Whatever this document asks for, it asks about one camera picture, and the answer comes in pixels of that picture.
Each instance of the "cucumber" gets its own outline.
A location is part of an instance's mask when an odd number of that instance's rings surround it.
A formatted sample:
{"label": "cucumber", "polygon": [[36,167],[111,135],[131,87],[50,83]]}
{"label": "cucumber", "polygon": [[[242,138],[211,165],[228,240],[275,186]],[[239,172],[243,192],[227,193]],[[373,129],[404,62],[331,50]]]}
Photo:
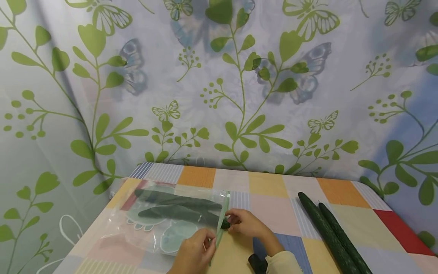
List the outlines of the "cucumber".
{"label": "cucumber", "polygon": [[328,249],[335,258],[342,273],[360,274],[359,269],[354,264],[350,255],[348,255],[331,226],[321,214],[319,208],[302,192],[298,193],[298,198],[300,198],[301,204],[327,244]]}
{"label": "cucumber", "polygon": [[343,247],[350,255],[353,262],[356,264],[357,268],[359,268],[362,274],[372,274],[369,269],[367,263],[363,260],[362,256],[359,254],[357,249],[354,247],[353,243],[348,238],[347,234],[345,234],[341,225],[336,220],[335,216],[331,213],[331,211],[325,206],[323,203],[318,204],[319,209],[321,210],[322,215],[328,221],[333,231],[335,232],[338,239],[341,241]]}

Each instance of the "beige sleeve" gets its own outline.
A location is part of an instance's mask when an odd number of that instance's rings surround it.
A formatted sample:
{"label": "beige sleeve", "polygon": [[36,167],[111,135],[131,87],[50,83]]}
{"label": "beige sleeve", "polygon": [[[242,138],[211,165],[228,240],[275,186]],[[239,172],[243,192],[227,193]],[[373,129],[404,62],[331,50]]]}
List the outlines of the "beige sleeve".
{"label": "beige sleeve", "polygon": [[295,256],[290,251],[282,251],[273,257],[266,256],[268,269],[266,274],[299,274],[303,273]]}

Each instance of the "curtain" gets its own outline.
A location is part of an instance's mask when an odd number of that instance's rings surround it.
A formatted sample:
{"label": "curtain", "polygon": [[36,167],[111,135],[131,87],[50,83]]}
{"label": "curtain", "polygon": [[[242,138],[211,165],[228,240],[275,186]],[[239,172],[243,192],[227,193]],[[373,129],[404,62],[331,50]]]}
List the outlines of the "curtain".
{"label": "curtain", "polygon": [[153,161],[358,180],[438,253],[433,0],[1,0],[2,273]]}

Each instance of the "left hand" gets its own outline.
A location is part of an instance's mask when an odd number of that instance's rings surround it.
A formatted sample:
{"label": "left hand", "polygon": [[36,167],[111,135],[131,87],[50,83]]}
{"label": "left hand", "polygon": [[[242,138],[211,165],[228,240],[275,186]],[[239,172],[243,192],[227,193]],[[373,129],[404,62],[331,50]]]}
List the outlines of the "left hand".
{"label": "left hand", "polygon": [[216,236],[202,228],[181,243],[173,266],[167,274],[199,274],[207,267],[215,251]]}

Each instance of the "tablecloth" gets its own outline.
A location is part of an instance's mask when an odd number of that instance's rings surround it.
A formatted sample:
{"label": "tablecloth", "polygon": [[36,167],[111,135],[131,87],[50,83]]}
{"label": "tablecloth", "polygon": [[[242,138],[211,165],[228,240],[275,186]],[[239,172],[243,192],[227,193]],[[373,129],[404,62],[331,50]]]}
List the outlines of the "tablecloth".
{"label": "tablecloth", "polygon": [[[230,190],[229,208],[250,210],[293,252],[306,274],[340,273],[298,199],[324,203],[374,274],[438,273],[438,258],[368,186],[356,181],[143,163],[134,170],[55,274],[166,273],[172,256],[148,253],[123,235],[104,237],[126,192],[142,180]],[[224,233],[208,273],[251,273],[248,257],[265,256],[257,239]]]}

